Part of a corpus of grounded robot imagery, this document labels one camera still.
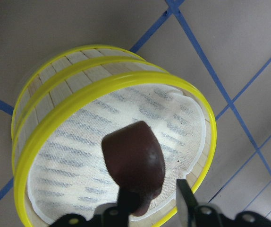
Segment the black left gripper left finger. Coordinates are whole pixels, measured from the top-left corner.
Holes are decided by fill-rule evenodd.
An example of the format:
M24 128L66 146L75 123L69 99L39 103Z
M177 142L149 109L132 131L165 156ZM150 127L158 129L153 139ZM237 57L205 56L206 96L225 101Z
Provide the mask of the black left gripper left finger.
M129 215L140 207L140 195L120 188L117 199L117 210L119 212L116 225L118 227L128 227Z

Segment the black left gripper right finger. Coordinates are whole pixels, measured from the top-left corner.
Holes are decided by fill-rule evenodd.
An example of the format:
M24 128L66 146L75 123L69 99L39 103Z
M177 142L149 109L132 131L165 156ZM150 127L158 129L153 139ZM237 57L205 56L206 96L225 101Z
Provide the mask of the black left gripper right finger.
M176 180L176 207L183 227L195 227L195 207L198 202L186 180Z

